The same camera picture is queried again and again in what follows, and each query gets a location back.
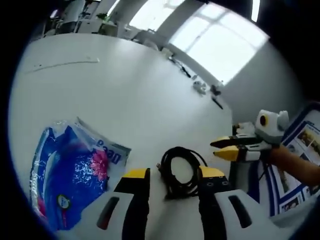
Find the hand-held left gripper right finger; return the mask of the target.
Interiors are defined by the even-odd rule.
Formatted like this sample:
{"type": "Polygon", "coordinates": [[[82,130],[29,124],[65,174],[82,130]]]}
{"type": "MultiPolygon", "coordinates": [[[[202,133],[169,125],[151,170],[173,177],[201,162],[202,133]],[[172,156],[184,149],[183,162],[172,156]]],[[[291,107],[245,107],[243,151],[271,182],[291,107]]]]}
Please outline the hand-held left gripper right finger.
{"type": "Polygon", "coordinates": [[[217,168],[198,169],[199,213],[205,240],[277,240],[278,227],[242,190],[231,190],[217,168]]]}

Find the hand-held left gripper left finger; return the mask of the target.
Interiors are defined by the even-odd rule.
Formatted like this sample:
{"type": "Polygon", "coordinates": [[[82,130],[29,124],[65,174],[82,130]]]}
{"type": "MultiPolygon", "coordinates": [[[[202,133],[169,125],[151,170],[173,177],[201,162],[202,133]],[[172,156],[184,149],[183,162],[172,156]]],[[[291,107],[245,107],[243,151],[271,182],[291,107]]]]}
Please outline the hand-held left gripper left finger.
{"type": "Polygon", "coordinates": [[[79,240],[144,240],[149,214],[149,168],[131,169],[114,190],[84,209],[74,227],[79,240]]]}

